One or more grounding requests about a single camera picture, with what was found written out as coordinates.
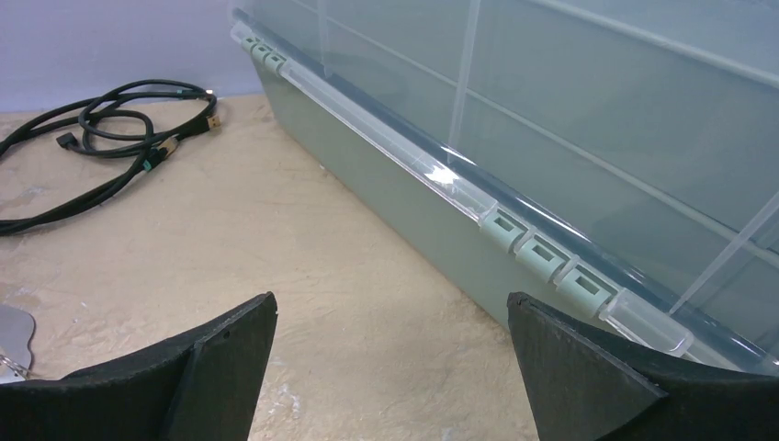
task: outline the lavender wall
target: lavender wall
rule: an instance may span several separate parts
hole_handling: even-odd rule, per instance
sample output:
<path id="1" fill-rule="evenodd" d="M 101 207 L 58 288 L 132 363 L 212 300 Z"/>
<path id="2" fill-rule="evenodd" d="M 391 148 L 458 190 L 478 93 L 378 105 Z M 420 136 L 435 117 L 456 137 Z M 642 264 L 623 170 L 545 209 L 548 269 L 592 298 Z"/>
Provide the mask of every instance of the lavender wall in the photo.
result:
<path id="1" fill-rule="evenodd" d="M 262 90 L 230 40 L 228 0 L 0 0 L 0 112 L 41 110 L 129 81 L 219 96 Z"/>

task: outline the beige tabletop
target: beige tabletop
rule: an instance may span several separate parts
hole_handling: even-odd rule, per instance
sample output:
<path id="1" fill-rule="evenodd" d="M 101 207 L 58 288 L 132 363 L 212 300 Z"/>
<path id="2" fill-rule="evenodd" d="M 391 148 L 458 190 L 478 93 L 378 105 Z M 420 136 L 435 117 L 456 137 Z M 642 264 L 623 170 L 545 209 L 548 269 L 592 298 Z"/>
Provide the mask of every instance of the beige tabletop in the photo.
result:
<path id="1" fill-rule="evenodd" d="M 198 106 L 139 107 L 160 130 Z M 62 377 L 272 290 L 250 439 L 537 439 L 508 333 L 291 140 L 263 96 L 222 99 L 219 113 L 220 133 L 185 141 L 103 206 L 0 237 L 0 302 L 35 317 L 33 370 Z M 0 115 L 0 136 L 29 118 Z M 63 132 L 0 159 L 0 218 L 129 165 L 66 152 Z"/>

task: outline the wall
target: wall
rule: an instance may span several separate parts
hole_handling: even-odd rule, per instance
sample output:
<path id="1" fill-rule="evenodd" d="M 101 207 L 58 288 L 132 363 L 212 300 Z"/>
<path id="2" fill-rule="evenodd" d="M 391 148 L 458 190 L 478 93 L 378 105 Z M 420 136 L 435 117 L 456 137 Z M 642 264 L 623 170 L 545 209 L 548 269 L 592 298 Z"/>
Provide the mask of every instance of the wall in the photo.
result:
<path id="1" fill-rule="evenodd" d="M 227 0 L 0 0 L 0 112 L 41 110 L 130 81 L 218 96 L 262 90 L 229 36 Z"/>

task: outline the plastic container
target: plastic container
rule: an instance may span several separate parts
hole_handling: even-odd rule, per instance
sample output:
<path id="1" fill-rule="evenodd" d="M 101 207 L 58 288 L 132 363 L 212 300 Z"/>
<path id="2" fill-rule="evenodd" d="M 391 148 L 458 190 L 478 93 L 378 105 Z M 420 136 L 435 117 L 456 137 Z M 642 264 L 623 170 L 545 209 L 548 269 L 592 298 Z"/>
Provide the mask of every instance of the plastic container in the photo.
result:
<path id="1" fill-rule="evenodd" d="M 517 233 L 486 231 L 562 296 L 590 292 L 588 315 L 779 372 L 779 2 L 242 0 L 231 18 L 483 230 L 506 213 Z"/>

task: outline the plastic storage box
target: plastic storage box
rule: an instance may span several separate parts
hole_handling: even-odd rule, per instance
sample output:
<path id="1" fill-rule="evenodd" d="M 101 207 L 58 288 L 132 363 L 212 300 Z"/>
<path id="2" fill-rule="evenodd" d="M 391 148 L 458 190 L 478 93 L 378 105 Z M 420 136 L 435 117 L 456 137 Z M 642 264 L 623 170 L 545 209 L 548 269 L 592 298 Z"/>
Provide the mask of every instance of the plastic storage box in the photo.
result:
<path id="1" fill-rule="evenodd" d="M 779 374 L 779 2 L 230 14 L 282 125 L 499 321 L 502 287 L 523 289 L 672 356 Z"/>

